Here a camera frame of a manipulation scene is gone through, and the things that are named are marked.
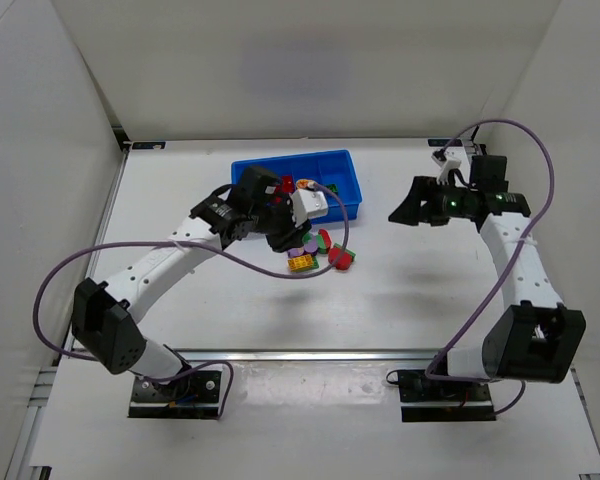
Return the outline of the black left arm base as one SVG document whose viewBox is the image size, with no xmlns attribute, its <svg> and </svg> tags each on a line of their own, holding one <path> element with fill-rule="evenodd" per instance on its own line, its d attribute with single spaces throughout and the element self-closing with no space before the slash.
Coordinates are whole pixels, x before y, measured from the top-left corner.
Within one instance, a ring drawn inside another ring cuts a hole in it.
<svg viewBox="0 0 600 480">
<path fill-rule="evenodd" d="M 204 362 L 168 384 L 135 379 L 127 416 L 132 419 L 219 420 L 235 371 L 226 361 Z"/>
</svg>

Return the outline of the red green lego block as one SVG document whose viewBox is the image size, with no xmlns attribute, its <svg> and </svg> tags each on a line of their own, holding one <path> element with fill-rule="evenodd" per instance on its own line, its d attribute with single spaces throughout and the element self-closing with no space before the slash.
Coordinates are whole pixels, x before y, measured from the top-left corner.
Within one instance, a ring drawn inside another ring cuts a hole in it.
<svg viewBox="0 0 600 480">
<path fill-rule="evenodd" d="M 336 243 L 331 246 L 328 252 L 329 264 L 338 271 L 347 271 L 356 259 L 356 253 L 343 248 Z"/>
</svg>

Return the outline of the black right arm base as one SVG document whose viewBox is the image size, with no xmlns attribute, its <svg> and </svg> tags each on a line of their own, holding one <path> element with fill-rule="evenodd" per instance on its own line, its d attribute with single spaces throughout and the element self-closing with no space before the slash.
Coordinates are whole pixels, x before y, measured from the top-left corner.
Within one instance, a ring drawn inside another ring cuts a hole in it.
<svg viewBox="0 0 600 480">
<path fill-rule="evenodd" d="M 423 370 L 390 370 L 388 386 L 397 387 L 403 423 L 495 421 L 487 385 L 430 380 Z"/>
</svg>

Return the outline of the red lego brick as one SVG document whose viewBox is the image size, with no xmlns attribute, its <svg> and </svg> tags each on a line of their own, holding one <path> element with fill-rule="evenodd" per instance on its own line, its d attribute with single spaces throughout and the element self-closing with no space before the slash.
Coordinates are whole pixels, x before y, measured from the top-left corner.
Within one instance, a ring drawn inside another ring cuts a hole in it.
<svg viewBox="0 0 600 480">
<path fill-rule="evenodd" d="M 280 195 L 282 195 L 282 194 L 291 195 L 294 193 L 295 190 L 296 190 L 296 184 L 293 179 L 293 176 L 292 175 L 282 175 L 281 183 L 277 187 L 277 192 Z"/>
</svg>

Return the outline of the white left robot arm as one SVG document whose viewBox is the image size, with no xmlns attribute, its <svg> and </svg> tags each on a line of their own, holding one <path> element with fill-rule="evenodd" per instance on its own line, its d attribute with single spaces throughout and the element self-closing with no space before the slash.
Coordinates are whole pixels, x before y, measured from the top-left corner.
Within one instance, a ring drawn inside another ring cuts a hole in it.
<svg viewBox="0 0 600 480">
<path fill-rule="evenodd" d="M 308 208 L 299 194 L 278 191 L 280 182 L 263 167 L 249 167 L 237 183 L 215 189 L 194 206 L 165 246 L 103 281 L 83 280 L 71 314 L 76 339 L 114 375 L 131 371 L 170 378 L 180 373 L 183 362 L 144 337 L 139 322 L 198 265 L 250 233 L 264 235 L 277 253 L 298 247 L 310 226 Z"/>
</svg>

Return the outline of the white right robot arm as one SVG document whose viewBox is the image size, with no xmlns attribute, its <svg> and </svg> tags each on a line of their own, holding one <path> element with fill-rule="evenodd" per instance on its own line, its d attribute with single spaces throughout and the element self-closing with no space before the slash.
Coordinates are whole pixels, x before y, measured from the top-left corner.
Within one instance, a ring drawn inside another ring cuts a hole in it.
<svg viewBox="0 0 600 480">
<path fill-rule="evenodd" d="M 526 198 L 509 191 L 506 165 L 504 156 L 476 155 L 468 184 L 457 186 L 456 164 L 448 160 L 440 177 L 415 177 L 388 217 L 408 226 L 471 221 L 498 275 L 494 290 L 503 296 L 503 314 L 474 347 L 460 347 L 452 338 L 427 367 L 431 380 L 560 383 L 584 335 L 583 313 L 565 306 L 545 272 L 531 235 L 536 219 Z"/>
</svg>

